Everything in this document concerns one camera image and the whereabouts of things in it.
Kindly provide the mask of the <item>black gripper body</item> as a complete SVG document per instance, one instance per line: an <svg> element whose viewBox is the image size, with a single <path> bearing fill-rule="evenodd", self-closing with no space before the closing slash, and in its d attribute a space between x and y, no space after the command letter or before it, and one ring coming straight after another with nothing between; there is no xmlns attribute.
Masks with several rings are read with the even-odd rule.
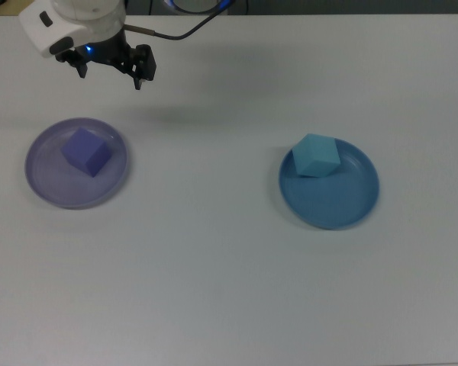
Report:
<svg viewBox="0 0 458 366"><path fill-rule="evenodd" d="M126 72L127 65L129 65L130 46L127 43L125 32L118 32L101 42L76 47L75 51L87 62L111 66L120 72Z"/></svg>

